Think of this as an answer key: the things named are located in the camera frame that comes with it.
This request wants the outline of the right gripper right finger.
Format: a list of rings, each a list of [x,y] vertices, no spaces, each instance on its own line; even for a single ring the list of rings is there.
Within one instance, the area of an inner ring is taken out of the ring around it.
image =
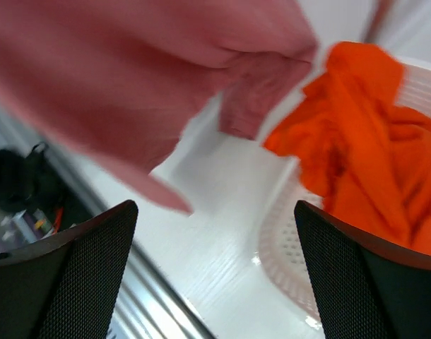
[[[294,216],[326,338],[431,339],[431,256],[303,200]]]

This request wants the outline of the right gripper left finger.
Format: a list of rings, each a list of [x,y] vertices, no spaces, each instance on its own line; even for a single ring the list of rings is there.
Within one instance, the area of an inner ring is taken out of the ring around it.
[[[0,253],[0,338],[106,338],[137,217],[128,200]]]

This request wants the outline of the orange t shirt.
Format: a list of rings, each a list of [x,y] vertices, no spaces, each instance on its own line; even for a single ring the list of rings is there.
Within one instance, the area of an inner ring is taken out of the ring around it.
[[[431,118],[395,103],[404,74],[377,46],[336,44],[264,147],[298,157],[328,214],[431,256]]]

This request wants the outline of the dusty rose t shirt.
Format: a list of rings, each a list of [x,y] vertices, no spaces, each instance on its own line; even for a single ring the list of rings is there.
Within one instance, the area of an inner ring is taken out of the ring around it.
[[[219,127],[253,139],[311,70],[296,1],[0,1],[0,105],[160,206],[152,171],[223,94]]]

